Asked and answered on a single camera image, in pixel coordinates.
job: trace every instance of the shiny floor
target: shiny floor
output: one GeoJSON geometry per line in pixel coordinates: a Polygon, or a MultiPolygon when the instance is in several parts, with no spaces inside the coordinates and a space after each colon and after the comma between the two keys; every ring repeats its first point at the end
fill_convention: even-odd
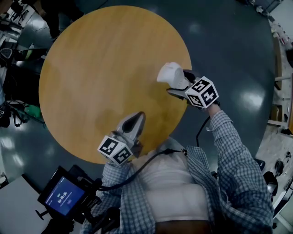
{"type": "MultiPolygon", "coordinates": [[[[78,0],[85,13],[103,1],[78,0]]],[[[183,38],[193,70],[211,79],[220,95],[221,108],[232,118],[242,141],[255,156],[262,141],[273,98],[274,52],[267,20],[251,7],[234,0],[109,0],[111,5],[134,5],[151,10],[169,21],[183,38]]],[[[62,16],[60,28],[69,25],[62,16]]],[[[19,38],[25,47],[50,48],[52,40],[46,23],[34,14],[19,38]]],[[[195,144],[206,114],[188,107],[171,134],[183,146],[195,144]]],[[[0,130],[0,153],[9,180],[25,173],[43,189],[56,168],[78,164],[92,178],[102,175],[103,165],[83,161],[63,149],[47,129],[30,121],[0,130]]],[[[212,134],[203,131],[201,147],[211,170],[217,168],[217,152],[212,134]]]]}

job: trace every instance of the desk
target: desk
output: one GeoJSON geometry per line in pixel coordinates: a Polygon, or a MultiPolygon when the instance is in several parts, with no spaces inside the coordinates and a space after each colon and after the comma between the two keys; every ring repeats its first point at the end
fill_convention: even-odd
{"type": "Polygon", "coordinates": [[[157,83],[166,62],[191,69],[181,36],[162,17],[133,6],[91,12],[56,40],[43,64],[39,99],[43,118],[67,151],[105,163],[97,151],[125,116],[144,111],[143,154],[175,129],[186,102],[157,83]]]}

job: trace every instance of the blue screen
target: blue screen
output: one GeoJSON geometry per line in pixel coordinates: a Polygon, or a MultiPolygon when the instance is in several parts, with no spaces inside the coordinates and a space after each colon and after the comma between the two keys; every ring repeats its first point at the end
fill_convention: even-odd
{"type": "Polygon", "coordinates": [[[46,204],[59,213],[67,215],[84,193],[81,188],[62,177],[46,200],[46,204]]]}

